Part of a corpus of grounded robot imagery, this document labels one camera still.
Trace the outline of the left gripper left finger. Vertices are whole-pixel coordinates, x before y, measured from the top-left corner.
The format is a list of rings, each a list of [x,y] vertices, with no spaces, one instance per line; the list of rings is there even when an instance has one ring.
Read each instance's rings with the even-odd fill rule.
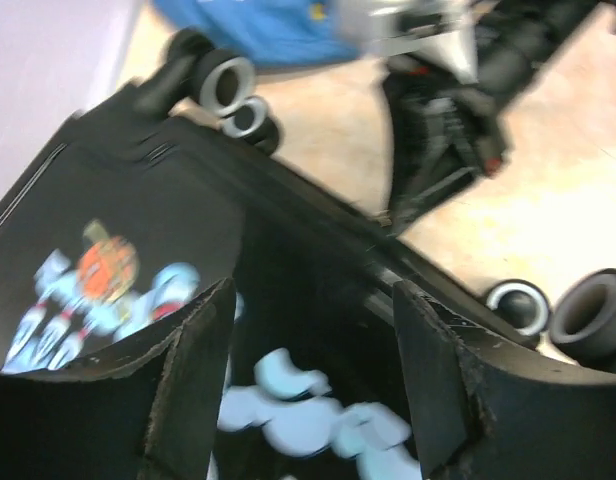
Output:
[[[0,479],[202,479],[235,309],[223,280],[56,370],[0,374]]]

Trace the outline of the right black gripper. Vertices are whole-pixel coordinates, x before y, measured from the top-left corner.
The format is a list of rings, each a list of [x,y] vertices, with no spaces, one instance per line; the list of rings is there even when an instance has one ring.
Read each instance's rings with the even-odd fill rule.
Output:
[[[394,235],[491,178],[507,160],[500,107],[476,85],[407,55],[385,61],[381,86],[392,125],[392,180],[386,216]]]

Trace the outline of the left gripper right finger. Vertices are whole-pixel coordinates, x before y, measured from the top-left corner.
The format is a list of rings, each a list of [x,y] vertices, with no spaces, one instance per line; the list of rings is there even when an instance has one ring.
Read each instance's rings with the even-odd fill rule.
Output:
[[[393,288],[427,479],[616,479],[616,374],[545,357]]]

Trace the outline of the light blue Pikachu shirt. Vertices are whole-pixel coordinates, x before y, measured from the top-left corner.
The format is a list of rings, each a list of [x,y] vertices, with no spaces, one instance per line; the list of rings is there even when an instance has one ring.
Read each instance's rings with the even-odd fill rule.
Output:
[[[163,0],[154,6],[174,27],[197,29],[214,45],[263,69],[320,66],[360,56],[336,32],[332,1]]]

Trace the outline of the black suitcase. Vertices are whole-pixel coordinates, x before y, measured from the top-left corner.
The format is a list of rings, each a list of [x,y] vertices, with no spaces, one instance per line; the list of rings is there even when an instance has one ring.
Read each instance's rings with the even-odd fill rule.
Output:
[[[0,374],[56,371],[223,280],[235,309],[208,476],[427,479],[393,288],[545,357],[616,374],[616,270],[556,309],[486,301],[282,165],[251,63],[186,29],[165,64],[68,119],[0,202]]]

